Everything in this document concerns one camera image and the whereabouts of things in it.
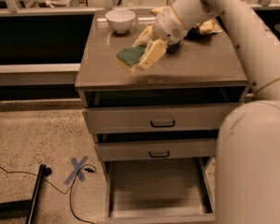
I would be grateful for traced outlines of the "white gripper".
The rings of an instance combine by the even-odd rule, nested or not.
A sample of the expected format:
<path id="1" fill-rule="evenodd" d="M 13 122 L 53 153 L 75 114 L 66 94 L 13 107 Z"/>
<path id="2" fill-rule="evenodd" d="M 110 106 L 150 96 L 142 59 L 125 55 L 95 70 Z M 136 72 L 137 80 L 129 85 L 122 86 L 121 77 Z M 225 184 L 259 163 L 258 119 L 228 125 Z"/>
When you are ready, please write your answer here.
<path id="1" fill-rule="evenodd" d="M 142 69 L 150 68 L 166 53 L 167 41 L 169 46 L 177 44 L 187 33 L 188 30 L 174 9 L 169 6 L 163 7 L 156 15 L 153 29 L 151 25 L 147 26 L 133 43 L 134 47 L 146 46 L 138 65 Z"/>

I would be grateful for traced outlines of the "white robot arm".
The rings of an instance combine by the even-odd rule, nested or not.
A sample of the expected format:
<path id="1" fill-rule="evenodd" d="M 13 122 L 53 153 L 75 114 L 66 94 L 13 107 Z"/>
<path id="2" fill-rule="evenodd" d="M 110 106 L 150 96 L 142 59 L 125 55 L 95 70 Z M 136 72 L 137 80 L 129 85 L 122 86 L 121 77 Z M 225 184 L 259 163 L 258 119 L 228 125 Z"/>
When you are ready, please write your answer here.
<path id="1" fill-rule="evenodd" d="M 199 22 L 219 16 L 245 71 L 250 102 L 225 118 L 216 148 L 216 224 L 280 224 L 280 40 L 245 0 L 176 0 L 136 42 L 150 67 Z"/>

